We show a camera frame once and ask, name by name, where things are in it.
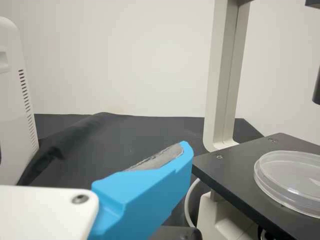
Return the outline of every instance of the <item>petri dish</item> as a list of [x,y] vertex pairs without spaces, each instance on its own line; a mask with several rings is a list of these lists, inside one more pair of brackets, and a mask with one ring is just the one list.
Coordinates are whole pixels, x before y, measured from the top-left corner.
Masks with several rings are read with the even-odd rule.
[[320,155],[271,151],[254,164],[254,180],[270,198],[320,219]]

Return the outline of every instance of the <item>white plastic housing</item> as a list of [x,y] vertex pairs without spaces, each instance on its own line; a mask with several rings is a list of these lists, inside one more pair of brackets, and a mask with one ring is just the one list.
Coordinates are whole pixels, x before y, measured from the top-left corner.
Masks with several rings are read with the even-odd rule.
[[[99,199],[86,189],[0,185],[0,239],[85,240]],[[75,204],[77,196],[87,200]]]
[[38,148],[19,31],[0,17],[0,184],[16,184]]

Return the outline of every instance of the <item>white device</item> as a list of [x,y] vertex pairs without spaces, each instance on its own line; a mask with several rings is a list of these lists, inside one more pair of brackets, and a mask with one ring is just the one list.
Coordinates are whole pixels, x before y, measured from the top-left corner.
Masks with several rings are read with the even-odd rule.
[[39,148],[17,27],[0,17],[0,183],[14,185]]
[[19,30],[0,17],[0,240],[85,240],[99,209],[86,189],[14,186],[39,149]]
[[[215,0],[203,144],[209,152],[232,147],[249,0]],[[190,192],[199,180],[191,186]],[[217,193],[201,196],[196,226],[203,240],[254,240],[258,226]]]

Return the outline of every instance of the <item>screw hole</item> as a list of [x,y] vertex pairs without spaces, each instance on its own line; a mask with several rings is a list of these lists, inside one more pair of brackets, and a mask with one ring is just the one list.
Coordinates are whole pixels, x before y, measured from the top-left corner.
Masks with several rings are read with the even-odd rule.
[[73,204],[83,204],[88,201],[89,197],[84,194],[79,194],[72,199]]

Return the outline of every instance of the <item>metal screw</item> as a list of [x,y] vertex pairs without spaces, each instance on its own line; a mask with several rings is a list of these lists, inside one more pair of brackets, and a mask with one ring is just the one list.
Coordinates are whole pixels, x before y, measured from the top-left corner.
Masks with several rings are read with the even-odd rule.
[[80,195],[77,195],[74,198],[72,198],[72,203],[73,204],[83,204],[86,201],[88,201],[88,199],[89,199],[89,197],[87,195],[80,194]]
[[277,139],[274,139],[274,138],[268,138],[268,140],[270,141],[270,142],[272,142],[272,143],[276,143],[276,142],[278,142],[278,140]]

